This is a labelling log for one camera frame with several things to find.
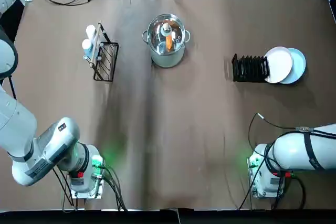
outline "pot handle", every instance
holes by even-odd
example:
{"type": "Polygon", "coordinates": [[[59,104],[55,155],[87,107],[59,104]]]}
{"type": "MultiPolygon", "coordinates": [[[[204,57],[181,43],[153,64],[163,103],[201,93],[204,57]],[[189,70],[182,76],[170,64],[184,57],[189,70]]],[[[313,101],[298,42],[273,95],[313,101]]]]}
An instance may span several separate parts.
{"type": "Polygon", "coordinates": [[[147,35],[148,35],[148,30],[145,30],[145,31],[142,32],[142,40],[143,40],[146,44],[148,44],[148,37],[147,37],[147,40],[145,40],[145,39],[143,38],[144,34],[147,34],[147,35]]]}
{"type": "Polygon", "coordinates": [[[185,43],[187,43],[190,40],[190,32],[186,30],[185,33],[189,35],[189,38],[184,41],[185,43]]]}

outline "white plate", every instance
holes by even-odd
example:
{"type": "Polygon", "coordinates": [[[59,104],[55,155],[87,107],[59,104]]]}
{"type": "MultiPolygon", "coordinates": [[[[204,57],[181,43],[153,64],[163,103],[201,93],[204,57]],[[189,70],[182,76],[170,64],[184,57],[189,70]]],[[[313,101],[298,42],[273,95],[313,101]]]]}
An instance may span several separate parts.
{"type": "Polygon", "coordinates": [[[287,77],[280,81],[282,84],[290,84],[300,79],[306,69],[306,59],[300,50],[288,48],[293,59],[293,66],[287,77]]]}
{"type": "Polygon", "coordinates": [[[286,78],[293,65],[290,51],[286,47],[275,47],[269,50],[265,56],[269,66],[269,76],[265,81],[278,83],[286,78]]]}

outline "black strap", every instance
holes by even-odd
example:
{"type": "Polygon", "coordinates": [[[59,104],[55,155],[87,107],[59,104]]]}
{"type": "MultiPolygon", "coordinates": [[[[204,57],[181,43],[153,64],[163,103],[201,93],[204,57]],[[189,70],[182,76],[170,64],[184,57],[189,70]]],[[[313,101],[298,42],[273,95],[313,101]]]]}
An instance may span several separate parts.
{"type": "Polygon", "coordinates": [[[303,134],[305,139],[305,146],[306,151],[309,157],[309,163],[314,167],[315,170],[324,170],[324,168],[320,165],[320,163],[317,161],[315,153],[313,151],[313,147],[311,145],[311,139],[309,132],[303,134]]]}
{"type": "Polygon", "coordinates": [[[32,145],[30,146],[30,150],[29,152],[24,155],[23,157],[15,157],[15,156],[12,156],[9,152],[7,152],[10,156],[10,158],[15,161],[15,162],[19,162],[19,163],[24,163],[26,162],[27,160],[29,160],[31,158],[31,156],[33,155],[34,153],[34,145],[33,145],[33,142],[32,142],[32,145]]]}
{"type": "Polygon", "coordinates": [[[72,177],[72,178],[77,178],[77,174],[79,172],[82,172],[82,173],[85,172],[86,168],[88,168],[88,164],[89,164],[89,160],[90,160],[90,152],[89,152],[88,147],[85,144],[83,144],[83,143],[79,143],[78,142],[78,144],[81,144],[83,146],[83,148],[84,148],[85,159],[84,159],[84,162],[83,162],[82,166],[78,170],[74,170],[72,172],[69,172],[70,177],[72,177]]]}

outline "dish rack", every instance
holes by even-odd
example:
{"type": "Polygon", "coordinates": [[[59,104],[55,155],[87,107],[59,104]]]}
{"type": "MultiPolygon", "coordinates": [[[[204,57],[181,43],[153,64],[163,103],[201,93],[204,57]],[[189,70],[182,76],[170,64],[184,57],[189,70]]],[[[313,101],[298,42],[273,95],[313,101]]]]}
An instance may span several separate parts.
{"type": "Polygon", "coordinates": [[[267,57],[243,56],[240,59],[235,54],[232,58],[233,81],[266,82],[269,76],[267,57]]]}
{"type": "Polygon", "coordinates": [[[87,59],[89,67],[93,69],[95,81],[113,82],[116,69],[119,44],[112,42],[106,34],[101,22],[96,27],[96,35],[93,42],[93,50],[90,59],[87,59]],[[106,42],[98,45],[98,38],[103,35],[106,42]],[[99,47],[98,55],[95,56],[96,48],[99,47]]]}

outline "brown table surface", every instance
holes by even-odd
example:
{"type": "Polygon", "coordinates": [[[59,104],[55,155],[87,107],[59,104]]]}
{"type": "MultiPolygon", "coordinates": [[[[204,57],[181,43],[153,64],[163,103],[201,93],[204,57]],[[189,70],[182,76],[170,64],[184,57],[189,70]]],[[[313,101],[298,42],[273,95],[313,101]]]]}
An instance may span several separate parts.
{"type": "MultiPolygon", "coordinates": [[[[63,116],[80,126],[118,172],[128,208],[234,209],[248,188],[247,129],[254,113],[279,125],[335,123],[336,25],[327,0],[93,0],[76,7],[46,0],[27,4],[15,45],[18,100],[35,114],[37,134],[63,116]],[[151,65],[141,33],[161,13],[173,13],[191,32],[183,61],[151,65]],[[93,81],[82,60],[85,28],[102,21],[120,44],[114,83],[93,81]],[[307,69],[291,86],[234,83],[234,53],[263,56],[294,47],[307,69]]],[[[253,143],[270,143],[281,130],[257,119],[253,143]]],[[[31,187],[12,178],[0,152],[0,209],[59,209],[53,173],[31,187]]],[[[336,175],[302,172],[306,208],[335,208],[336,175]]],[[[290,186],[279,208],[296,208],[301,189],[290,186]]],[[[89,209],[115,208],[112,191],[89,209]]],[[[253,200],[269,207],[269,200],[253,200]]],[[[249,208],[249,200],[244,207],[249,208]]]]}

